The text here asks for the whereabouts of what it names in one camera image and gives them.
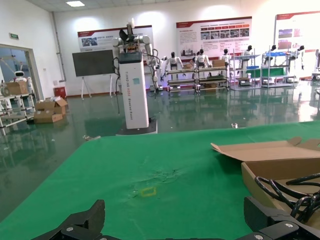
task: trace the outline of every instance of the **black screen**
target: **black screen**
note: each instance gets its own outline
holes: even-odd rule
[[[115,73],[112,50],[78,52],[72,57],[77,77]]]

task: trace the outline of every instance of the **red fire extinguisher box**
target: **red fire extinguisher box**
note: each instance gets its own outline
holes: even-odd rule
[[[54,96],[55,97],[61,97],[61,98],[63,98],[63,99],[65,99],[66,98],[66,88],[64,87],[64,86],[61,86],[61,87],[55,87],[54,89],[53,89],[53,91],[54,91]]]

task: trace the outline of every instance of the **yellow tape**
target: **yellow tape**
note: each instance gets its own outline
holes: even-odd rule
[[[151,197],[157,195],[157,188],[155,186],[153,187],[146,187],[141,190],[141,196],[146,198],[146,197]]]

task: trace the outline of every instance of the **screw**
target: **screw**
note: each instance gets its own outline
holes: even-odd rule
[[[264,237],[263,237],[263,236],[261,236],[261,235],[254,235],[254,237],[255,237],[256,239],[258,239],[258,240],[262,240],[262,239],[264,239]]]

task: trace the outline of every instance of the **green epoxy floor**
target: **green epoxy floor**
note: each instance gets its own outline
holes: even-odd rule
[[[148,98],[149,116],[158,120],[159,133],[313,121],[320,119],[315,88],[301,82],[295,89],[219,90],[201,96],[163,92]],[[125,121],[121,97],[120,115],[116,98],[108,95],[69,98],[68,104],[60,122],[21,123],[1,136],[0,221],[84,142],[84,135],[114,136]]]

